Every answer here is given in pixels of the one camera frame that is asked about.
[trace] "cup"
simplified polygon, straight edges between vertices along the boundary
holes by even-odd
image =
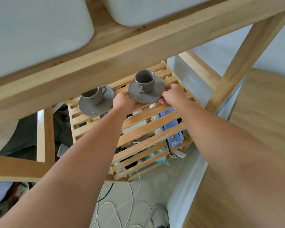
[[[150,70],[141,70],[135,75],[135,81],[140,93],[149,93],[154,89],[155,75]]]
[[[107,86],[97,87],[81,94],[92,105],[99,105],[104,99],[104,93],[107,91]]]

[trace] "white storage bin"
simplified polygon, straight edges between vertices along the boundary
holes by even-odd
[[[208,0],[101,0],[119,24],[141,26]]]
[[[93,34],[84,0],[0,0],[0,77],[77,50]]]

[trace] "beige fabric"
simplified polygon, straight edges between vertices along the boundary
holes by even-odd
[[[19,120],[0,126],[0,150],[8,143],[14,134]]]

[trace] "wooden floor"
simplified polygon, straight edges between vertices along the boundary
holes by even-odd
[[[230,122],[285,157],[285,76],[252,69],[239,93]],[[254,227],[208,167],[183,228]]]

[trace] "floor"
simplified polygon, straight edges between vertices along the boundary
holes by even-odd
[[[169,161],[170,166],[161,165],[141,176],[140,189],[133,200],[134,203],[130,222],[128,225],[129,228],[134,224],[138,224],[144,228],[149,228],[147,221],[151,213],[151,209],[146,203],[142,203],[140,201],[147,202],[151,207],[154,207],[156,204],[162,204],[165,207],[167,206],[169,196],[174,188],[175,182],[177,181],[178,175],[182,170],[182,161],[183,159],[181,158],[174,158]],[[139,186],[139,178],[134,179],[129,184],[134,194]],[[111,183],[106,185],[102,191],[101,197],[106,194],[110,186]],[[117,182],[114,183],[107,197],[99,202],[99,207],[105,202],[111,202],[115,208],[117,208],[130,199],[131,191],[128,183]],[[125,223],[128,219],[130,209],[131,203],[128,203],[117,211],[121,220],[122,228],[125,226]],[[98,216],[99,226],[101,228],[106,227],[108,218],[113,213],[114,209],[112,205],[107,203],[102,207]],[[93,228],[94,226],[95,217],[96,211],[94,213],[90,228]],[[116,215],[114,214],[108,223],[107,228],[120,227],[118,223],[119,222],[116,218]]]
[[[285,158],[285,76],[252,69],[239,92],[230,122]],[[254,227],[208,167],[183,228]]]

